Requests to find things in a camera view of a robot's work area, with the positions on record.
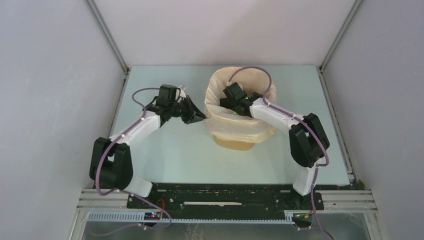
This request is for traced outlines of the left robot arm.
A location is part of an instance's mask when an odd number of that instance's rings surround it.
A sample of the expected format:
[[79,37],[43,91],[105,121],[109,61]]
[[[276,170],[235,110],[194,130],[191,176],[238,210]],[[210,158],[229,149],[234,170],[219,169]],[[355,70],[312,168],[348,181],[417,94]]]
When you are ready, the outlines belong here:
[[94,181],[99,195],[106,196],[113,191],[138,195],[138,201],[145,208],[153,208],[158,194],[152,191],[154,184],[134,173],[135,159],[131,149],[142,143],[151,133],[158,130],[172,118],[180,118],[185,124],[194,124],[206,119],[184,87],[163,84],[158,94],[144,105],[136,100],[136,90],[131,99],[141,106],[142,112],[126,129],[108,138],[99,137],[93,144],[89,177]]

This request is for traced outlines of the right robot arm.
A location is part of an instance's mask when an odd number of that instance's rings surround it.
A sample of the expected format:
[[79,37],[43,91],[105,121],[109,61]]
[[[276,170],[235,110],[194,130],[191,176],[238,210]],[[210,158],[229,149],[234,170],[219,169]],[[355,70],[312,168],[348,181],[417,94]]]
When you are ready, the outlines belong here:
[[304,209],[311,202],[319,167],[329,164],[327,149],[330,142],[319,117],[313,113],[299,115],[283,109],[262,94],[248,94],[238,83],[224,88],[225,97],[220,105],[235,111],[240,116],[261,120],[286,132],[289,138],[290,154],[298,166],[292,188],[291,204],[297,209]]

